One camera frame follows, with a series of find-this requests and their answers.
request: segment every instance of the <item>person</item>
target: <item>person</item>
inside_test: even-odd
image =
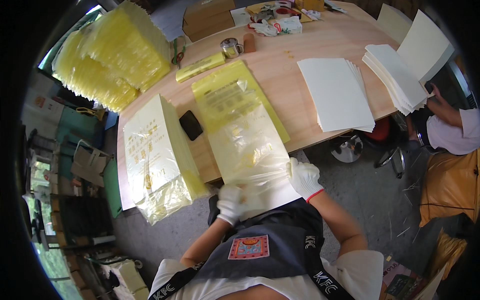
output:
[[[456,110],[435,84],[432,83],[432,87],[438,102],[429,98],[428,109],[414,111],[406,117],[409,140],[421,144],[421,139],[423,145],[444,148],[455,155],[476,150],[480,147],[480,111],[477,108]]]
[[[316,166],[291,158],[287,170],[302,198],[243,222],[242,189],[222,186],[219,214],[180,262],[161,262],[149,299],[378,299],[383,255],[368,250]],[[340,243],[334,264],[320,258],[322,218]]]

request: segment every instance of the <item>glove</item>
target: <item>glove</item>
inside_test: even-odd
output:
[[[290,174],[289,180],[293,189],[307,203],[313,196],[324,190],[324,187],[318,183],[320,171],[316,166],[310,163],[299,163],[296,158],[291,157],[290,162],[287,162],[287,170]]]
[[[262,20],[262,23],[250,23],[249,26],[255,29],[255,32],[259,33],[260,35],[264,36],[276,36],[278,34],[278,30],[270,25],[265,19]]]
[[[233,184],[225,184],[218,192],[218,201],[216,206],[220,214],[216,217],[229,222],[232,226],[238,221],[239,217],[245,212],[245,204],[241,203],[243,190]]]

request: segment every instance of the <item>sleeve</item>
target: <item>sleeve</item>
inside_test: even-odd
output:
[[[156,272],[155,279],[153,280],[152,288],[150,290],[150,295],[148,295],[148,297],[150,298],[154,292],[162,287],[162,285],[166,284],[175,273],[183,271],[186,268],[187,267],[176,260],[164,259],[158,267],[158,271]]]
[[[480,110],[477,108],[460,109],[460,117],[462,118],[463,137],[480,137]]]
[[[324,267],[356,300],[378,299],[382,288],[384,256],[371,250],[355,250]]]

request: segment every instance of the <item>dark blue apron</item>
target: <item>dark blue apron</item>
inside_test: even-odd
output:
[[[328,299],[352,300],[323,267],[322,228],[320,214],[303,199],[247,219],[234,228],[234,233],[215,248],[206,262],[177,272],[149,300],[166,299],[190,281],[299,275],[309,275]]]

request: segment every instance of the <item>apron patch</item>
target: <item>apron patch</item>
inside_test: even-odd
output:
[[[254,259],[270,256],[268,235],[233,239],[228,259]]]

